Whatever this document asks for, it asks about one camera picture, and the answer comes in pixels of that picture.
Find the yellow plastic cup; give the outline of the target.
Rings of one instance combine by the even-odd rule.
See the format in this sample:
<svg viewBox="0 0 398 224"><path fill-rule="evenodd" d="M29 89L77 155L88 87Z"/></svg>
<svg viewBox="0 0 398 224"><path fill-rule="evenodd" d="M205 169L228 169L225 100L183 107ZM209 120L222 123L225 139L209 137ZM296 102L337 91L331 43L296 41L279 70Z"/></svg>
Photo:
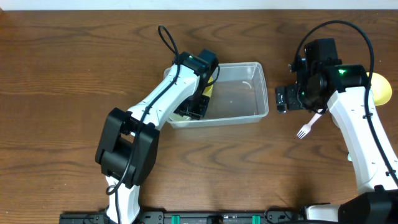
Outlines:
<svg viewBox="0 0 398 224"><path fill-rule="evenodd" d="M210 77L210 79L208 80L208 84L210 84L213 81L213 77ZM207 97L211 97L213 92L213 85L207 86L205 88L205 90L203 91L203 95L207 96Z"/></svg>

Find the yellow plastic bowl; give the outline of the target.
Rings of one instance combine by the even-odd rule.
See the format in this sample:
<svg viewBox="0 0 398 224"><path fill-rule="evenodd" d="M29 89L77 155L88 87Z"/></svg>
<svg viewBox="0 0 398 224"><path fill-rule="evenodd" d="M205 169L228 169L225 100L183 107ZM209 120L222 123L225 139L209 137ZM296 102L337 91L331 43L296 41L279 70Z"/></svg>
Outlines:
<svg viewBox="0 0 398 224"><path fill-rule="evenodd" d="M373 73L371 90L373 92L374 104L376 106L385 105L392 97L391 84L384 76L378 73Z"/></svg>

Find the white plastic cup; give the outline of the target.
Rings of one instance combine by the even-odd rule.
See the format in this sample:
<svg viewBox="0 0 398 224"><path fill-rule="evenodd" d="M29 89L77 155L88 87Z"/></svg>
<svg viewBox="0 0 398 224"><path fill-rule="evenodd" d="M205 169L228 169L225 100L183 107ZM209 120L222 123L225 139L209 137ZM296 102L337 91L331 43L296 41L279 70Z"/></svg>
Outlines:
<svg viewBox="0 0 398 224"><path fill-rule="evenodd" d="M170 115L170 120L173 121L173 122L190 121L190 120L191 120L191 117L189 117L189 116L181 116L181 115L179 115L179 114L172 113L172 114Z"/></svg>

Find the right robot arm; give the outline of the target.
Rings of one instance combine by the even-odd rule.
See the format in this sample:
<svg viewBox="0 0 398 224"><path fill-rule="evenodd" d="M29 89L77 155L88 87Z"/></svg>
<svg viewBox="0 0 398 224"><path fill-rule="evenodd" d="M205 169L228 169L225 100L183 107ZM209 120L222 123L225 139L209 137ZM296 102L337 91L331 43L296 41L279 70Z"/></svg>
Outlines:
<svg viewBox="0 0 398 224"><path fill-rule="evenodd" d="M304 47L292 71L297 81L275 89L280 113L330 112L346 143L359 195L341 205L306 206L307 223L397 223L397 156L378 117L369 77L360 64L344 65L333 39L317 39Z"/></svg>

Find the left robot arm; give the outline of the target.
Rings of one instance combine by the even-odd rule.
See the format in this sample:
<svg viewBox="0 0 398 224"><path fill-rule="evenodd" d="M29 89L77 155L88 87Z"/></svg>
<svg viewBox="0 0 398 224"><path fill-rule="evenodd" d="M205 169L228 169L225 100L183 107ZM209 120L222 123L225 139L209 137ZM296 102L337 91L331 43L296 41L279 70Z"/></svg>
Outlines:
<svg viewBox="0 0 398 224"><path fill-rule="evenodd" d="M195 56L177 54L169 74L141 102L127 111L114 108L106 117L95 155L108 182L106 223L134 223L140 212L139 189L152 171L160 130L172 114L199 120L219 72L216 54L204 49Z"/></svg>

